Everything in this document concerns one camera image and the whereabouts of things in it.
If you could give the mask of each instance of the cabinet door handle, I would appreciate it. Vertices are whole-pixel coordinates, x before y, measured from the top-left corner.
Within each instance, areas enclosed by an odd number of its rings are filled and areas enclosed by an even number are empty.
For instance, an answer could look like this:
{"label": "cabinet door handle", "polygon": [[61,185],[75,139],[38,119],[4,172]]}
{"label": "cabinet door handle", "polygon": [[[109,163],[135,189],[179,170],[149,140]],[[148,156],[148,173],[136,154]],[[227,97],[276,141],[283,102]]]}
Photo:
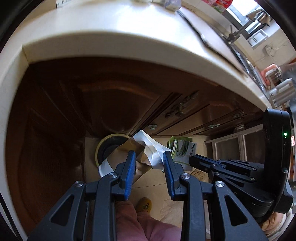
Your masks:
{"label": "cabinet door handle", "polygon": [[171,116],[175,113],[176,116],[181,117],[184,115],[183,109],[186,108],[188,103],[197,97],[198,91],[192,92],[190,95],[186,96],[180,103],[174,105],[169,112],[165,114],[165,118]]}
{"label": "cabinet door handle", "polygon": [[239,112],[233,116],[234,119],[244,119],[244,115],[246,115],[244,112]]}
{"label": "cabinet door handle", "polygon": [[156,124],[151,124],[151,125],[149,125],[149,126],[147,126],[147,127],[149,128],[149,130],[151,130],[151,131],[155,131],[156,128],[157,128],[157,125],[156,125]]}
{"label": "cabinet door handle", "polygon": [[218,126],[220,126],[220,124],[216,124],[216,125],[209,125],[208,127],[209,127],[210,129],[213,129],[213,128],[215,128],[215,127],[218,127]]}

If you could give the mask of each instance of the faucet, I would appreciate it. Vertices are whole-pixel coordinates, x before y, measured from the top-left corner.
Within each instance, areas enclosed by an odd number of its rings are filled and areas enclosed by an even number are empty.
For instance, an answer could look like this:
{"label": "faucet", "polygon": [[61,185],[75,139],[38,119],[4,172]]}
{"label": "faucet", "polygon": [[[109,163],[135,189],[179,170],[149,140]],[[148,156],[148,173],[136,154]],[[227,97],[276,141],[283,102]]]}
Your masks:
{"label": "faucet", "polygon": [[249,19],[249,22],[247,22],[244,26],[242,26],[237,32],[232,32],[232,25],[230,26],[231,28],[231,33],[228,36],[228,41],[233,43],[239,38],[239,35],[247,28],[249,27],[253,22],[258,20],[261,24],[269,26],[270,23],[270,16],[268,15],[267,12],[263,9],[258,9],[255,10],[247,15],[247,18]]}

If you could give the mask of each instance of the white countertop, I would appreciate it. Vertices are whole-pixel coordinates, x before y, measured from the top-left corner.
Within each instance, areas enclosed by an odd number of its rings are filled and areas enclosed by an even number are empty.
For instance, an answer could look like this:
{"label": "white countertop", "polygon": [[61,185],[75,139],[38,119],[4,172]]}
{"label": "white countertop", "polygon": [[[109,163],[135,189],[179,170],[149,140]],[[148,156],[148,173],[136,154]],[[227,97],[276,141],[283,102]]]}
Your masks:
{"label": "white countertop", "polygon": [[72,0],[24,20],[0,53],[0,191],[23,238],[26,234],[14,212],[4,161],[12,101],[30,63],[77,56],[131,58],[181,69],[224,86],[262,110],[271,108],[251,78],[206,48],[179,14],[160,5]]}

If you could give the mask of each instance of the metal screw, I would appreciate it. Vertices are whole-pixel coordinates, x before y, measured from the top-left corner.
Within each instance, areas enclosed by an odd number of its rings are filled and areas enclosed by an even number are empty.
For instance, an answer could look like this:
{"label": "metal screw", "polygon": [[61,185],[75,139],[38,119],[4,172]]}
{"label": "metal screw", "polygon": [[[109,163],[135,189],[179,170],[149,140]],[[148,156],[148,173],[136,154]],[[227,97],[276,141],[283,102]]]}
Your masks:
{"label": "metal screw", "polygon": [[190,178],[190,174],[188,174],[188,173],[183,173],[181,176],[184,179],[189,179]]}
{"label": "metal screw", "polygon": [[108,176],[110,178],[117,178],[118,174],[116,172],[110,172]]}
{"label": "metal screw", "polygon": [[76,182],[75,182],[75,186],[78,187],[78,188],[79,188],[79,187],[82,187],[83,184],[84,184],[83,181],[76,181]]}
{"label": "metal screw", "polygon": [[184,112],[183,111],[178,111],[175,115],[178,116],[178,117],[181,117],[181,116],[184,115]]}
{"label": "metal screw", "polygon": [[285,168],[285,167],[283,167],[281,170],[282,170],[283,173],[287,173],[287,172],[289,172],[288,169]]}
{"label": "metal screw", "polygon": [[222,181],[217,181],[217,182],[216,182],[216,186],[217,186],[217,187],[222,188],[222,187],[224,187],[224,185],[225,185],[225,184],[224,184],[224,182],[222,182]]}
{"label": "metal screw", "polygon": [[149,126],[147,126],[151,131],[155,131],[156,130],[156,128],[157,128],[157,125],[155,125],[155,124],[151,124],[151,125],[149,125]]}

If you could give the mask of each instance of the window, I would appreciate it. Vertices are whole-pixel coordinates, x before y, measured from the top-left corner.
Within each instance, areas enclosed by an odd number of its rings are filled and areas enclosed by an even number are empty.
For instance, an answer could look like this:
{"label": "window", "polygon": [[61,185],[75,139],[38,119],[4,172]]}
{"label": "window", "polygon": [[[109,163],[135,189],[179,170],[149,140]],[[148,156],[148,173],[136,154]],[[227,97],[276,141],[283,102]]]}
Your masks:
{"label": "window", "polygon": [[[249,19],[246,17],[250,12],[253,12],[257,9],[262,9],[260,5],[254,0],[233,0],[229,8],[224,11],[223,15],[226,17],[237,29],[240,29],[244,26]],[[264,25],[259,23],[258,20],[253,22],[250,26],[242,32],[242,35],[248,39],[255,32],[262,29]]]}

